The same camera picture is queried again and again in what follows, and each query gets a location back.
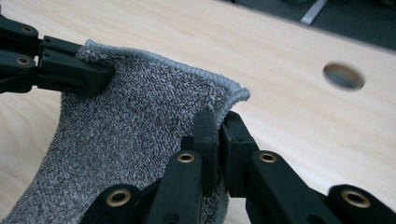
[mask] fabric edge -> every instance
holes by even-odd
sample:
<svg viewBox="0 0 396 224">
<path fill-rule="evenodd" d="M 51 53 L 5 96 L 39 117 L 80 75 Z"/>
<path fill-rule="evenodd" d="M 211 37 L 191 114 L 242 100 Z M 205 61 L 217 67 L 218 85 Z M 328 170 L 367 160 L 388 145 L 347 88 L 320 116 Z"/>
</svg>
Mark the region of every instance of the fabric edge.
<svg viewBox="0 0 396 224">
<path fill-rule="evenodd" d="M 221 123 L 224 121 L 225 116 L 231 110 L 231 108 L 240 101 L 246 101 L 250 97 L 250 92 L 246 88 L 242 88 L 238 83 L 233 80 L 228 79 L 227 77 L 214 74 L 211 72 L 207 72 L 200 68 L 191 67 L 184 63 L 177 63 L 170 59 L 164 58 L 158 54 L 154 54 L 142 49 L 133 49 L 133 48 L 122 48 L 122 47 L 112 47 L 97 43 L 93 40 L 87 40 L 85 43 L 85 47 L 87 49 L 100 51 L 104 54 L 109 55 L 122 55 L 122 56 L 131 56 L 131 57 L 142 57 L 149 60 L 156 61 L 158 63 L 163 63 L 165 65 L 175 67 L 176 69 L 180 69 L 184 72 L 195 74 L 196 76 L 200 76 L 203 78 L 210 79 L 221 86 L 228 88 L 231 92 L 231 96 L 227 99 L 218 113 L 215 115 L 215 126 L 217 130 L 220 128 Z"/>
</svg>

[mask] hole in table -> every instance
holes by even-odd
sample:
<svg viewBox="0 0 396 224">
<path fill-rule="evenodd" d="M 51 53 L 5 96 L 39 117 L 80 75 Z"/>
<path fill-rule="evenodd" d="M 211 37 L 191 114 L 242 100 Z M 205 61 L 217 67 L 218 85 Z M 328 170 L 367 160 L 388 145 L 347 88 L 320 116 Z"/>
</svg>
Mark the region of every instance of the hole in table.
<svg viewBox="0 0 396 224">
<path fill-rule="evenodd" d="M 323 68 L 323 75 L 334 86 L 344 90 L 360 90 L 365 80 L 354 68 L 341 63 L 328 63 Z"/>
</svg>

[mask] wooden table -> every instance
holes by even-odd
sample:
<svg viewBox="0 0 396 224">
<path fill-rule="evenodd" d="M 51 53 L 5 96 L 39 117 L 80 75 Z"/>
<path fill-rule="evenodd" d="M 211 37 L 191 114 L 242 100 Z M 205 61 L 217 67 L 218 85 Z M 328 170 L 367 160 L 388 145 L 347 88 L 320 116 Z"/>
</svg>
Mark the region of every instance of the wooden table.
<svg viewBox="0 0 396 224">
<path fill-rule="evenodd" d="M 2 14 L 51 35 L 145 49 L 223 74 L 251 99 L 234 107 L 261 149 L 313 189 L 348 183 L 396 210 L 396 53 L 218 1 L 3 0 Z M 323 67 L 364 77 L 334 87 Z M 0 218 L 32 181 L 55 132 L 60 93 L 0 95 Z M 226 223 L 246 223 L 232 200 Z"/>
</svg>

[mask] brass insert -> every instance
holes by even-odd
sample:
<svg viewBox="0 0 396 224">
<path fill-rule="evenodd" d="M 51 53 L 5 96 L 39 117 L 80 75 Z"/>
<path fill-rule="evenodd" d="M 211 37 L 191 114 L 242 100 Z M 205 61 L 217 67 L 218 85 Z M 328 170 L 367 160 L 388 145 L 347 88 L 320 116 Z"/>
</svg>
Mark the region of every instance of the brass insert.
<svg viewBox="0 0 396 224">
<path fill-rule="evenodd" d="M 276 162 L 276 157 L 270 153 L 262 153 L 260 154 L 260 160 L 265 162 Z"/>
<path fill-rule="evenodd" d="M 359 208 L 368 208 L 371 204 L 368 198 L 354 190 L 344 189 L 341 192 L 341 196 L 347 203 L 350 203 Z"/>
<path fill-rule="evenodd" d="M 177 160 L 180 162 L 188 163 L 194 160 L 194 156 L 189 153 L 183 153 L 177 157 Z"/>
<path fill-rule="evenodd" d="M 111 207 L 119 207 L 128 203 L 131 198 L 132 194 L 128 189 L 116 189 L 107 196 L 106 203 Z"/>
<path fill-rule="evenodd" d="M 29 59 L 25 58 L 25 57 L 19 57 L 17 58 L 17 63 L 18 64 L 22 64 L 22 65 L 26 65 L 29 64 Z"/>
</svg>

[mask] round hole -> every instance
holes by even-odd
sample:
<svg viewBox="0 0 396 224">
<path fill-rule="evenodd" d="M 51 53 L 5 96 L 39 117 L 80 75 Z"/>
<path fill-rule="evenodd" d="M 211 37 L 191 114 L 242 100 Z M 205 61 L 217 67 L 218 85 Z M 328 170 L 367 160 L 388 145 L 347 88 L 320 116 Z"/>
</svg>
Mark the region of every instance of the round hole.
<svg viewBox="0 0 396 224">
<path fill-rule="evenodd" d="M 326 224 L 326 222 L 323 220 L 323 218 L 317 216 L 317 215 L 308 215 L 306 217 L 306 220 L 310 224 Z"/>
<path fill-rule="evenodd" d="M 334 86 L 344 90 L 360 90 L 365 83 L 358 71 L 340 63 L 326 64 L 323 68 L 323 75 Z"/>
<path fill-rule="evenodd" d="M 370 200 L 357 191 L 345 189 L 341 192 L 343 199 L 354 206 L 359 208 L 370 207 Z"/>
<path fill-rule="evenodd" d="M 132 198 L 132 194 L 128 189 L 116 189 L 107 196 L 107 205 L 111 207 L 119 207 L 128 203 Z"/>
<path fill-rule="evenodd" d="M 192 162 L 194 160 L 194 156 L 189 153 L 181 154 L 177 157 L 177 160 L 180 162 Z"/>
<path fill-rule="evenodd" d="M 22 64 L 22 65 L 26 65 L 29 64 L 29 59 L 25 58 L 25 57 L 19 57 L 17 58 L 17 63 L 18 64 Z"/>
<path fill-rule="evenodd" d="M 260 160 L 265 162 L 276 162 L 276 157 L 270 153 L 260 154 Z"/>
<path fill-rule="evenodd" d="M 27 34 L 31 34 L 34 30 L 32 29 L 32 27 L 29 26 L 22 26 L 22 30 L 27 33 Z"/>
</svg>

